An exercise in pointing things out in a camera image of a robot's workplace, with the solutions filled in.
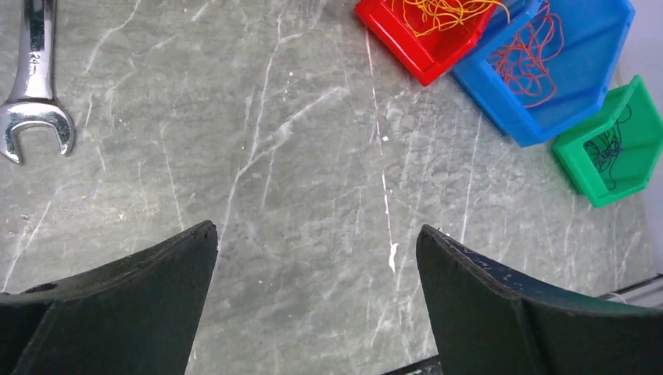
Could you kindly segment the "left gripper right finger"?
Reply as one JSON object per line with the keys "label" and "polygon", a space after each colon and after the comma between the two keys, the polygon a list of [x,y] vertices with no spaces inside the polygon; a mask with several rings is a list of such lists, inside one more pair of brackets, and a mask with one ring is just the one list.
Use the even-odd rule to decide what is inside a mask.
{"label": "left gripper right finger", "polygon": [[548,284],[434,227],[416,259],[444,374],[659,374],[662,312]]}

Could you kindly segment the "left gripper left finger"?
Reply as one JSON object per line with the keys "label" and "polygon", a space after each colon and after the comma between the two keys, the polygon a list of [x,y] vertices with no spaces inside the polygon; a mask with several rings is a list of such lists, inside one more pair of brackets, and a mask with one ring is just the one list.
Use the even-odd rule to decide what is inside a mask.
{"label": "left gripper left finger", "polygon": [[2,293],[2,373],[183,374],[217,254],[206,220],[92,270]]}

